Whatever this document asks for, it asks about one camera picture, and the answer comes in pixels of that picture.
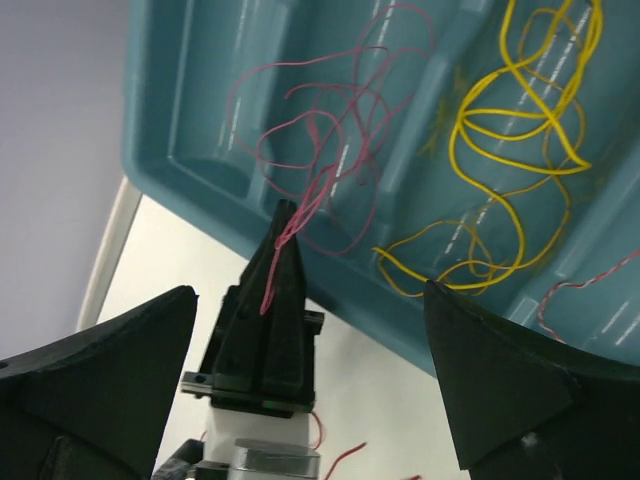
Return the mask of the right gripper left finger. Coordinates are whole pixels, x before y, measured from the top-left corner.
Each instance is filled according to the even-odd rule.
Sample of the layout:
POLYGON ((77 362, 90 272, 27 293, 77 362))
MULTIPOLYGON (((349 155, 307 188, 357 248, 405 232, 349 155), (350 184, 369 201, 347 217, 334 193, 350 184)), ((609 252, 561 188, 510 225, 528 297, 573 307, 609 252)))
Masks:
POLYGON ((197 303, 178 286, 2 360, 2 478, 150 478, 197 303))

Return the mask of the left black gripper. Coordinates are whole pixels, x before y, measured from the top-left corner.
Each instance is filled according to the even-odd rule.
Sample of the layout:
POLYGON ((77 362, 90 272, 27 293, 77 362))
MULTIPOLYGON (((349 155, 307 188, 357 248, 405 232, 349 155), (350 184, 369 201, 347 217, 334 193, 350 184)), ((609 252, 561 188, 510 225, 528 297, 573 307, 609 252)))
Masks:
POLYGON ((239 286, 223 297, 199 369, 183 374, 182 392, 207 397, 214 408, 276 418, 313 410, 315 337, 324 315, 305 309, 297 238, 275 248, 287 222, 288 201, 281 199, 239 286))

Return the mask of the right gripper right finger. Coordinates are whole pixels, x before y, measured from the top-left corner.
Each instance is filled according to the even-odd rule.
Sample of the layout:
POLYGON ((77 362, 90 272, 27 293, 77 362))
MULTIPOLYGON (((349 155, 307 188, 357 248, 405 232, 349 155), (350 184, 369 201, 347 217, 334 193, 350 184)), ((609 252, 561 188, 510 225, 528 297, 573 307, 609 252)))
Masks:
POLYGON ((547 338, 436 282, 425 285, 424 318, 471 478, 638 478, 638 367, 547 338))

